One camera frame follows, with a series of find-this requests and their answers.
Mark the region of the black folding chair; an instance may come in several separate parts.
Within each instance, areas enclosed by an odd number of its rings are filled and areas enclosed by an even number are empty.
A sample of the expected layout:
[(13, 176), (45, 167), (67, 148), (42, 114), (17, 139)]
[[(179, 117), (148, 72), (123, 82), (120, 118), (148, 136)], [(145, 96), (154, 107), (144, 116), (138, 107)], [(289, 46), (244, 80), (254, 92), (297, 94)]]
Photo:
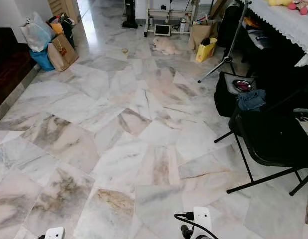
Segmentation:
[(264, 166), (282, 167), (284, 170), (254, 179), (242, 153), (250, 182), (227, 189), (228, 194), (294, 173), (299, 183), (289, 192), (293, 196), (308, 182), (308, 136), (293, 114), (275, 110), (235, 110), (229, 120), (229, 129), (227, 134), (214, 142), (218, 143), (234, 135), (239, 150), (242, 152), (241, 144), (245, 144), (253, 161)]

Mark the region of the black backpack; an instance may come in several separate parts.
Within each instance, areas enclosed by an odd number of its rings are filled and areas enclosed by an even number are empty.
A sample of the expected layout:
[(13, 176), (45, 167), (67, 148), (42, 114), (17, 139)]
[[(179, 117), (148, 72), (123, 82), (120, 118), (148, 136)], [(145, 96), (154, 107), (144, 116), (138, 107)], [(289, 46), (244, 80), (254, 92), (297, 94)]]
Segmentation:
[(237, 95), (240, 93), (232, 85), (234, 80), (245, 80), (252, 82), (254, 88), (256, 87), (254, 78), (241, 77), (225, 71), (221, 71), (219, 73), (218, 82), (216, 83), (216, 92), (214, 93), (214, 100), (218, 113), (227, 118), (232, 116), (234, 109), (236, 109)]

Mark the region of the blue jeans cloth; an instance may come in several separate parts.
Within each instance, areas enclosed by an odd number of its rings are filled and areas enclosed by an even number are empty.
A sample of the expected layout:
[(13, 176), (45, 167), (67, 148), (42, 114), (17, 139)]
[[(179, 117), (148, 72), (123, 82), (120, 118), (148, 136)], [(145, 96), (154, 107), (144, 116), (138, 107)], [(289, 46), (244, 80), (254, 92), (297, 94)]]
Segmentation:
[(259, 111), (260, 107), (266, 104), (265, 98), (264, 89), (251, 90), (237, 95), (237, 105), (243, 111)]

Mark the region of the metal bowl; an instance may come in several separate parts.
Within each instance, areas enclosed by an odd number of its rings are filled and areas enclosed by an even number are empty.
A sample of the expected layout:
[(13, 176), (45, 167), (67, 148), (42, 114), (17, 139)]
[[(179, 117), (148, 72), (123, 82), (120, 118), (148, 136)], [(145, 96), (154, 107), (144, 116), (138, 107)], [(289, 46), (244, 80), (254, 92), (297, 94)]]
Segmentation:
[(240, 93), (248, 93), (249, 91), (254, 89), (252, 82), (248, 82), (245, 80), (234, 80), (232, 82), (232, 85)]

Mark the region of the black tripod stand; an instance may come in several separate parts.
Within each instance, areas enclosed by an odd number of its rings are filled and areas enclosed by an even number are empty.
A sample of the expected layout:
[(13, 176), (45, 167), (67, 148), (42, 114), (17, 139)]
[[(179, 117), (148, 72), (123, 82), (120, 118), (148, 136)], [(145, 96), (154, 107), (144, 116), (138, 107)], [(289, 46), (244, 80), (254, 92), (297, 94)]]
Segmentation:
[(232, 73), (236, 73), (235, 72), (235, 68), (234, 68), (234, 64), (233, 64), (233, 57), (232, 57), (232, 52), (234, 50), (234, 46), (236, 45), (236, 41), (238, 39), (238, 35), (241, 32), (241, 29), (244, 29), (243, 25), (243, 21), (245, 18), (245, 15), (247, 14), (248, 11), (248, 7), (250, 4), (252, 4), (252, 0), (241, 0), (243, 3), (243, 9), (241, 11), (240, 14), (240, 20), (238, 21), (237, 25), (236, 25), (236, 31), (234, 36), (232, 36), (232, 41), (231, 41), (231, 45), (229, 46), (229, 48), (227, 48), (227, 54), (221, 59), (221, 61), (210, 71), (208, 71), (204, 77), (199, 78), (199, 80), (197, 80), (198, 83), (201, 83), (203, 80), (205, 80), (206, 78), (209, 77), (209, 75), (211, 75), (211, 73), (214, 73), (216, 70), (218, 70), (219, 68), (221, 68), (222, 66), (229, 64), (229, 66), (231, 67)]

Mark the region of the yellow bag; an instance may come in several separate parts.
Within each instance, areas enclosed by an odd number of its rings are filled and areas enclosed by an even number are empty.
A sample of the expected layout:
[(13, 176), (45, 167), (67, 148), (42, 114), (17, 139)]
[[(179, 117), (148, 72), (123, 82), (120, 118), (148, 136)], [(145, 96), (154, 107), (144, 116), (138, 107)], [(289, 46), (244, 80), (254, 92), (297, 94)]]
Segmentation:
[(211, 57), (215, 50), (216, 42), (216, 38), (203, 39), (198, 46), (195, 60), (197, 62), (203, 62), (206, 61), (206, 59), (208, 59), (209, 57)]

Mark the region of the small cream dog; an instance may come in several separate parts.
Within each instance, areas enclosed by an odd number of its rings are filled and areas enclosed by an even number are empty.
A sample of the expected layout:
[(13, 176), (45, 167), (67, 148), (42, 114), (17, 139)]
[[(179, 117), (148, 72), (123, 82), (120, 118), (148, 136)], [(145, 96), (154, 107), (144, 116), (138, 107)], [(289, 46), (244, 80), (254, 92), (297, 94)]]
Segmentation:
[(181, 51), (176, 45), (168, 38), (155, 37), (153, 39), (154, 48), (164, 55), (176, 55), (181, 54)]

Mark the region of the brown paper bag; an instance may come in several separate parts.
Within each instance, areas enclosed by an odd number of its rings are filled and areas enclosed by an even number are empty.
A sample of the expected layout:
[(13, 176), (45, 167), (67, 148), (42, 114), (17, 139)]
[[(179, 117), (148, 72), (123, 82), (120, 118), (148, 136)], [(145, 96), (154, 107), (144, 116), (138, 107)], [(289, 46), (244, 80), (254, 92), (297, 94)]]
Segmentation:
[(193, 22), (190, 30), (189, 48), (197, 50), (200, 43), (206, 38), (210, 38), (215, 34), (214, 25), (209, 22)]
[(76, 50), (63, 33), (56, 35), (48, 44), (47, 55), (55, 70), (60, 72), (67, 70), (79, 59)]

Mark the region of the small white screen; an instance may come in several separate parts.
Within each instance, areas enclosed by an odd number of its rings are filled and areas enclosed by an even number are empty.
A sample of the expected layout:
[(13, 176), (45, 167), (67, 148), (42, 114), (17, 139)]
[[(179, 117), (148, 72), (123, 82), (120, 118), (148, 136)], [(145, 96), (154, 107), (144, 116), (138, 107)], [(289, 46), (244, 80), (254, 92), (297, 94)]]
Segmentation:
[(156, 36), (170, 36), (172, 27), (171, 25), (156, 24), (154, 25), (154, 34)]

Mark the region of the white metal rack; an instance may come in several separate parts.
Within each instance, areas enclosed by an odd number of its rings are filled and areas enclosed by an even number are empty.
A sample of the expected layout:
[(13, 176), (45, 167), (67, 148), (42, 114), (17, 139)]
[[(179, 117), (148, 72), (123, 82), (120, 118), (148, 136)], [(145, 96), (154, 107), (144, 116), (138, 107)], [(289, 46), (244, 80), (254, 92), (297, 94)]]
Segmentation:
[(200, 0), (145, 0), (143, 36), (154, 35), (154, 25), (171, 25), (172, 34), (190, 34)]

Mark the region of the black fan base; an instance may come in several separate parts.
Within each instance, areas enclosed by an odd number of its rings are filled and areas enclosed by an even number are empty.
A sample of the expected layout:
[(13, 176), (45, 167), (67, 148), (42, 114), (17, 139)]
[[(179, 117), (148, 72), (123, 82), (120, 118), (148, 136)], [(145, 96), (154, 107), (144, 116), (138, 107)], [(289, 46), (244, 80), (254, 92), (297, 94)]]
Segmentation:
[(129, 29), (137, 29), (135, 14), (135, 0), (124, 0), (125, 3), (125, 22), (122, 23), (122, 27)]

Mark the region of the blue bag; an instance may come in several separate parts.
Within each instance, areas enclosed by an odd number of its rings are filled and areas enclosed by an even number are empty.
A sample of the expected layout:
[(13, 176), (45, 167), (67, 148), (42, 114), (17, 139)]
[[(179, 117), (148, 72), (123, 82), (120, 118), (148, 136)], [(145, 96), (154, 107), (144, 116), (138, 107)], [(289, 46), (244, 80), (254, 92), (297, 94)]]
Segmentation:
[(36, 61), (38, 66), (42, 68), (42, 70), (46, 72), (55, 70), (55, 67), (52, 65), (52, 62), (49, 60), (47, 48), (45, 48), (42, 51), (33, 51), (30, 49), (29, 54), (33, 58), (33, 60)]

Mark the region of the table with white cloth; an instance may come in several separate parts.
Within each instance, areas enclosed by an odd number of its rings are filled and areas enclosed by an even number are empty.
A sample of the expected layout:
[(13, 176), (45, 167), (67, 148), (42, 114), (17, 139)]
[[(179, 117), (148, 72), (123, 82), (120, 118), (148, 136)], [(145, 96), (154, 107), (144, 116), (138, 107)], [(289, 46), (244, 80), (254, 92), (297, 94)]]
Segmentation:
[(249, 9), (291, 43), (299, 45), (305, 54), (296, 66), (308, 66), (308, 14), (300, 15), (287, 6), (270, 6), (267, 0), (252, 0)]

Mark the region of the black open bag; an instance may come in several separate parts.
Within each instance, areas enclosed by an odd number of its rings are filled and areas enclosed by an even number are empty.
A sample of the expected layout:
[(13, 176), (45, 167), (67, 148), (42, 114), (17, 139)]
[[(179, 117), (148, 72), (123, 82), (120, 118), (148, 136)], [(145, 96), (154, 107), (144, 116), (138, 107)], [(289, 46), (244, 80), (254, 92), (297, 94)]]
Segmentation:
[(74, 44), (74, 38), (72, 34), (72, 29), (75, 23), (69, 16), (67, 16), (65, 13), (61, 13), (59, 15), (52, 16), (52, 18), (50, 18), (47, 23), (56, 34), (63, 34), (72, 47), (76, 46)]

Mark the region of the yellow plush toy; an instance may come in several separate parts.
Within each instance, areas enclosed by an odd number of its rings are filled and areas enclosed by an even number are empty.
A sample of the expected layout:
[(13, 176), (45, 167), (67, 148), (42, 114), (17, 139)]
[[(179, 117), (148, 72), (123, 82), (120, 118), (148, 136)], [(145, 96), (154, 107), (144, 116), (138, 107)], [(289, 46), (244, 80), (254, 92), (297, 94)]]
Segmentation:
[(270, 6), (289, 6), (294, 0), (267, 0)]

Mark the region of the white plastic bag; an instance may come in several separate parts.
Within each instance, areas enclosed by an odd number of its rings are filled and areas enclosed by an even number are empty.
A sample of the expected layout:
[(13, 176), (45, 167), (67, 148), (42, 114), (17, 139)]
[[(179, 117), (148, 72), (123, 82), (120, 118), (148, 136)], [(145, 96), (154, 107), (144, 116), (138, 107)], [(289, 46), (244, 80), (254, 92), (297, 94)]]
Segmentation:
[(20, 30), (33, 52), (45, 50), (56, 35), (36, 12), (33, 13), (33, 17), (27, 18), (26, 23), (20, 26)]

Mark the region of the pink plush toy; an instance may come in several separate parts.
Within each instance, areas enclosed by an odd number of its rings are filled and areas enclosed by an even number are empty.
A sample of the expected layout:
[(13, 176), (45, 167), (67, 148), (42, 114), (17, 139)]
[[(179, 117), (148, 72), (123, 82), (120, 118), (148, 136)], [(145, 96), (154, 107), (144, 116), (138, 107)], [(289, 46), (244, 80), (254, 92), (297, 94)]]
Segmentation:
[(308, 0), (293, 0), (288, 9), (298, 10), (300, 15), (308, 14)]

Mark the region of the wooden louvered door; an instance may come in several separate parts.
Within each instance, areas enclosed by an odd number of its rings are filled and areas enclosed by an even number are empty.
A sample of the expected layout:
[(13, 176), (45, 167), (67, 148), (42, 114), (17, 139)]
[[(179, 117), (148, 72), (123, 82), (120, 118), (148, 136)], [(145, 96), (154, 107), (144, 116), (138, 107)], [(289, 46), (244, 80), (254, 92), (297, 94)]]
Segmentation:
[(47, 2), (53, 15), (64, 13), (72, 19), (80, 17), (77, 0), (47, 0)]

